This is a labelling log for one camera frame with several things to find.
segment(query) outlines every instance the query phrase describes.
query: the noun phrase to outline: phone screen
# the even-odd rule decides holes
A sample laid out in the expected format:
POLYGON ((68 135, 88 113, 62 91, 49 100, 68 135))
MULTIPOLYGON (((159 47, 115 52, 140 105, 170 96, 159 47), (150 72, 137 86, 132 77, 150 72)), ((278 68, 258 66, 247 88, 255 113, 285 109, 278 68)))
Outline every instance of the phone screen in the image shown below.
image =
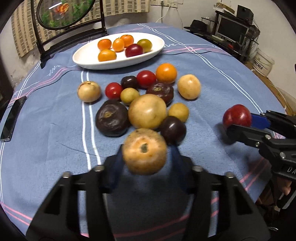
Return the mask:
POLYGON ((6 119, 6 122, 4 124, 0 141, 7 142, 7 141, 11 140, 11 136, 13 133, 13 129, 15 127, 17 117, 18 117, 19 112, 20 112, 22 106, 24 105, 24 102, 26 99, 27 99, 27 97, 24 96, 20 99, 17 99, 14 102, 14 104, 8 114, 8 117, 6 119))

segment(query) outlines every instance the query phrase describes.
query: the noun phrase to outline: hand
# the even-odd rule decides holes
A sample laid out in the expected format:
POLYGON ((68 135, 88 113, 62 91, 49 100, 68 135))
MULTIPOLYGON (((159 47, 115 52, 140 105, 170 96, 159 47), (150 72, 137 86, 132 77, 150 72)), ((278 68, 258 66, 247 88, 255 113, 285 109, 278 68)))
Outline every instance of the hand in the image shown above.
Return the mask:
POLYGON ((283 179, 283 178, 278 177, 277 178, 277 183, 278 183, 279 189, 285 195, 288 195, 290 193, 292 181, 289 181, 289 180, 286 180, 286 179, 283 179))

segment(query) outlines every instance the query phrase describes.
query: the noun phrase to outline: white plate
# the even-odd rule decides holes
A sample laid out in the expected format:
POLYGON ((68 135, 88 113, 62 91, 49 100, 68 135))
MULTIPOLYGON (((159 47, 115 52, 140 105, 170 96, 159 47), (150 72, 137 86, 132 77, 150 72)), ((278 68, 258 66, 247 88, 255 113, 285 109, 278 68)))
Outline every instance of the white plate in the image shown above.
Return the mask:
POLYGON ((147 33, 112 34, 109 36, 105 36, 105 37, 93 40, 88 44, 82 46, 80 49, 78 49, 74 53, 73 61, 77 65, 86 69, 117 69, 117 68, 138 64, 153 58, 163 49, 164 45, 165 45, 164 40, 153 34, 147 34, 147 33), (98 42, 101 39, 110 39, 113 43, 115 39, 120 38, 124 34, 129 34, 133 36, 134 43, 137 43, 141 39, 150 40, 152 43, 152 50, 148 53, 129 57, 129 58, 125 56, 125 51, 122 51, 122 52, 116 53, 117 59, 115 60, 99 62, 98 55, 100 53, 100 50, 98 49, 98 46, 97 46, 98 42))

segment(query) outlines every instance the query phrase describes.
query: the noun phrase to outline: computer monitor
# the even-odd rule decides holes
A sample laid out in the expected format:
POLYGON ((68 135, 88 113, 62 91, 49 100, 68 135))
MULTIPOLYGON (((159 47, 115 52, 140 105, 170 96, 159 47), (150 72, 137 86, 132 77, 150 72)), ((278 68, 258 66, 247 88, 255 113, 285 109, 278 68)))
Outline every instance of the computer monitor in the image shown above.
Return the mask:
POLYGON ((248 30, 248 27, 221 16, 216 34, 219 34, 232 42, 238 42, 241 44, 248 30))

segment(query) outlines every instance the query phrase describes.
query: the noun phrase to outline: white wall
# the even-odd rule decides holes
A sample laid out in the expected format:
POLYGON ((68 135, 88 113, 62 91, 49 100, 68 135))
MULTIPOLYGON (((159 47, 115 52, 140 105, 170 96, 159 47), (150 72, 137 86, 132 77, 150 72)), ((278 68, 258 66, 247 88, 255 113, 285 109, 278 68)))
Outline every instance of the white wall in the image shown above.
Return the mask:
MULTIPOLYGON (((178 5, 183 26, 190 26, 193 19, 201 17, 214 18, 213 5, 217 0, 183 0, 178 5)), ((280 9, 271 0, 223 0, 237 10, 240 4, 250 8, 254 13, 254 19, 258 24, 261 34, 259 36, 259 48, 275 60, 275 65, 269 74, 269 79, 275 86, 280 87, 292 96, 296 97, 296 34, 288 23, 280 9)), ((130 23, 155 22, 161 17, 161 6, 150 6, 149 13, 129 13, 106 17, 106 26, 118 26, 130 23)), ((163 23, 177 28, 182 28, 177 10, 170 8, 163 18, 163 23)), ((17 56, 12 37, 11 23, 8 22, 0 34, 0 53, 6 65, 7 72, 12 79, 17 81, 27 74, 37 57, 28 55, 24 60, 17 56)))

